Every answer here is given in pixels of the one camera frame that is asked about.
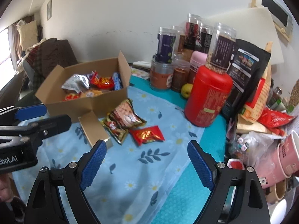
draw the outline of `robotic claw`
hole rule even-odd
[[[0,126],[0,174],[36,165],[36,152],[42,140],[70,128],[71,119],[67,115],[32,122],[28,126],[13,126],[46,112],[44,105],[0,110],[0,125],[10,124]],[[187,151],[203,186],[211,191],[194,224],[270,224],[266,198],[253,167],[238,170],[223,162],[217,163],[196,141],[189,142]],[[24,224],[69,223],[58,186],[65,187],[78,224],[101,224],[83,191],[92,184],[106,152],[105,142],[98,140],[90,152],[64,169],[42,167],[29,196]],[[237,188],[230,212],[223,218],[222,209],[231,186]]]
[[[266,198],[253,167],[237,170],[217,163],[196,141],[189,142],[187,151],[202,184],[211,191],[194,224],[270,224]],[[90,152],[64,169],[41,168],[29,196],[24,224],[68,223],[58,186],[65,187],[78,224],[101,224],[83,191],[92,184],[106,152],[105,142],[98,140]],[[230,186],[237,186],[233,204],[226,219],[220,220]]]

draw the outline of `human hand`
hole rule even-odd
[[[11,202],[13,200],[13,192],[10,188],[10,180],[8,173],[0,175],[0,202]]]

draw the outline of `picture frame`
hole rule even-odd
[[[47,20],[52,17],[52,0],[47,3]]]

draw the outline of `blue textured finger pad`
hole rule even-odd
[[[95,150],[94,154],[92,154],[88,163],[82,171],[81,175],[81,183],[80,188],[82,191],[85,190],[86,187],[89,187],[92,184],[104,158],[107,153],[106,143],[102,141],[102,143]]]
[[[17,113],[15,114],[15,119],[24,121],[24,120],[44,116],[46,113],[47,113],[47,107],[45,105],[34,105],[34,106],[18,109]]]
[[[215,185],[213,183],[212,171],[191,142],[188,144],[187,152],[202,185],[213,191]]]

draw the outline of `pink lid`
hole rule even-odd
[[[201,53],[199,51],[194,51],[192,53],[190,63],[194,66],[200,67],[205,64],[206,59],[207,59],[207,54]]]

